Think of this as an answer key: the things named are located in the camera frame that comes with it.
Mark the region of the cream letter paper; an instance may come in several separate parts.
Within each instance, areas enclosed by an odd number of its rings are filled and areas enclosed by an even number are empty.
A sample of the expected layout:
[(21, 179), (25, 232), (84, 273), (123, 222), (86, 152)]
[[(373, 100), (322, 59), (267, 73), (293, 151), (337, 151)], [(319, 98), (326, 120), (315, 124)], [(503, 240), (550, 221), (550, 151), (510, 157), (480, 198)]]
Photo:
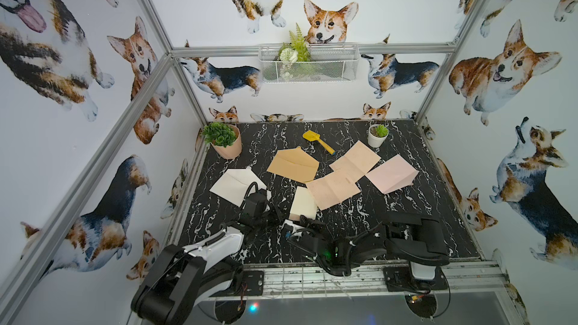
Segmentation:
[(344, 169), (306, 183), (315, 204), (322, 210), (343, 203), (361, 192), (358, 185), (350, 179)]
[(315, 220), (318, 206), (315, 204), (314, 197), (306, 187), (297, 187), (294, 200), (289, 212), (291, 221), (299, 221), (301, 216)]
[(358, 182), (381, 159), (381, 156), (363, 142), (357, 141), (343, 156), (330, 164), (330, 167), (335, 172), (344, 171), (351, 181)]

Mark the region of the white envelope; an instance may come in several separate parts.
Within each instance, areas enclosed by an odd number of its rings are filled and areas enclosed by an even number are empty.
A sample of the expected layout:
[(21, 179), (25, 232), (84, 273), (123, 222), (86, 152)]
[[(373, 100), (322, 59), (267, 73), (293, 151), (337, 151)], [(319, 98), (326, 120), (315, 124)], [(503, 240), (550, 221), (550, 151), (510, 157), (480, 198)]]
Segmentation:
[(257, 183), (259, 190), (266, 190), (265, 183), (253, 173), (250, 167), (246, 169), (228, 169), (212, 186), (210, 192), (240, 207), (248, 187), (253, 182)]

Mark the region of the brown kraft envelope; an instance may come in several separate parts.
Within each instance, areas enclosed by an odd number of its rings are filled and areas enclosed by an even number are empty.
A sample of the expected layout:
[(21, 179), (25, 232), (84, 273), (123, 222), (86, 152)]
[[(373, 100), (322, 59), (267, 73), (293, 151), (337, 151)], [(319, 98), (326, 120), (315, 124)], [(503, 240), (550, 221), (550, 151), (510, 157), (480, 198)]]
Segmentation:
[(278, 150), (267, 171), (302, 184), (313, 181), (319, 162), (301, 147)]

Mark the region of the pink envelope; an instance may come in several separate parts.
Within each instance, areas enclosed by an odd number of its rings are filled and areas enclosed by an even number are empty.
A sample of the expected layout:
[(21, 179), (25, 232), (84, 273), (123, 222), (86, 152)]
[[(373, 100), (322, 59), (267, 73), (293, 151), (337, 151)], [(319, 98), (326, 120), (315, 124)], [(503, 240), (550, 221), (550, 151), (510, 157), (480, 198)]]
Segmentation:
[(366, 174), (369, 181), (384, 195), (411, 186), (418, 170), (399, 154)]

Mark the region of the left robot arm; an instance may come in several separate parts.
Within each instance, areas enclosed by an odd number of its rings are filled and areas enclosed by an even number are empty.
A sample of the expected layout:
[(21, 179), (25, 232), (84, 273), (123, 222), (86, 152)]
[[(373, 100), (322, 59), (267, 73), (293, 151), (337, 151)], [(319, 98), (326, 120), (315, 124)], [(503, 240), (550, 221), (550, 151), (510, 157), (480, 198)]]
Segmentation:
[(242, 281), (242, 264), (232, 256), (260, 232), (284, 221), (268, 191), (251, 183), (238, 218), (213, 236), (192, 245), (168, 245), (151, 266), (132, 298), (130, 308), (152, 324), (184, 324), (196, 305)]

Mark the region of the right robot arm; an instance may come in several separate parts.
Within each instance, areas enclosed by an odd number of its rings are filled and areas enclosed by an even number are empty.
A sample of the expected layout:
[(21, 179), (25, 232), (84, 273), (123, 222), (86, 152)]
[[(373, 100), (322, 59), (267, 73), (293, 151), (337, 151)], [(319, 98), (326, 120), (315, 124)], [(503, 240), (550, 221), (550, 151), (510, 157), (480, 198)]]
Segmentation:
[(335, 238), (327, 225), (302, 216), (287, 220), (287, 241), (330, 275), (348, 277), (365, 261), (387, 254), (409, 262), (416, 281), (434, 282), (437, 270), (449, 264), (438, 219), (404, 212), (388, 212), (375, 227), (357, 235)]

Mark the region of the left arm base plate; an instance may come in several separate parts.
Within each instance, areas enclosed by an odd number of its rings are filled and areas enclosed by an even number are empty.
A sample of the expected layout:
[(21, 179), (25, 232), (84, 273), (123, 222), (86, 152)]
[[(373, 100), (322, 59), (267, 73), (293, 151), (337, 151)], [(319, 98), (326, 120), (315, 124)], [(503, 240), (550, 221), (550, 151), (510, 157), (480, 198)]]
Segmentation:
[(261, 296), (263, 294), (264, 272), (243, 271), (233, 276), (233, 281), (225, 294), (227, 296)]

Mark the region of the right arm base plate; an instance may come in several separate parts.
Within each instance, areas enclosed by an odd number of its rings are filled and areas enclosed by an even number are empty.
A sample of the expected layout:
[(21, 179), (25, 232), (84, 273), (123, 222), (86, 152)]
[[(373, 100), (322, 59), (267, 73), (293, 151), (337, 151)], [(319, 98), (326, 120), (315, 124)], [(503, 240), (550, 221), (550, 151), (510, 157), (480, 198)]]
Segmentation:
[(385, 284), (390, 292), (406, 291), (409, 293), (427, 294), (437, 290), (448, 290), (449, 284), (440, 267), (435, 268), (433, 280), (419, 280), (413, 277), (408, 266), (385, 267), (383, 270)]

